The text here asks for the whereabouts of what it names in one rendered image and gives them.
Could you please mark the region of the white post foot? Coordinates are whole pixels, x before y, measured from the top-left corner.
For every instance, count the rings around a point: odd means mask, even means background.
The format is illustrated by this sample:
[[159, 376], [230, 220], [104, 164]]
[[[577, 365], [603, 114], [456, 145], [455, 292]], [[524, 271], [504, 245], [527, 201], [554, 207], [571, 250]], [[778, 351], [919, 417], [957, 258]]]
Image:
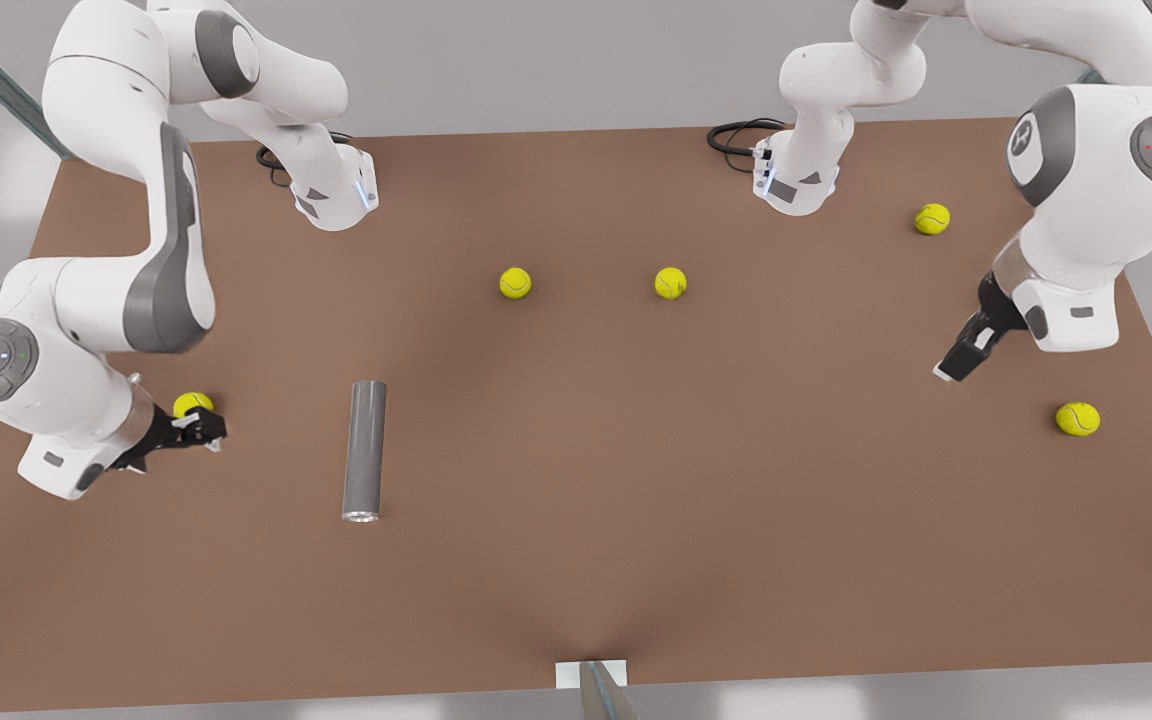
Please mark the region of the white post foot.
[[600, 664], [608, 670], [611, 679], [616, 685], [628, 685], [627, 662], [623, 659], [616, 660], [582, 660], [556, 664], [556, 688], [570, 689], [579, 688], [581, 669], [590, 664]]

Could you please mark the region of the grey tennis ball tube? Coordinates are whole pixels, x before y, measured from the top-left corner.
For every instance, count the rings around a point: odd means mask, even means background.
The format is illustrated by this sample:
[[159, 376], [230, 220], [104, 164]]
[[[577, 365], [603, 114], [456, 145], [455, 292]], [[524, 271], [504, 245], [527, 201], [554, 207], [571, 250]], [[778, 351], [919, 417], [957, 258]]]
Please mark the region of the grey tennis ball tube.
[[385, 414], [384, 382], [353, 382], [342, 501], [342, 518], [353, 523], [380, 518]]

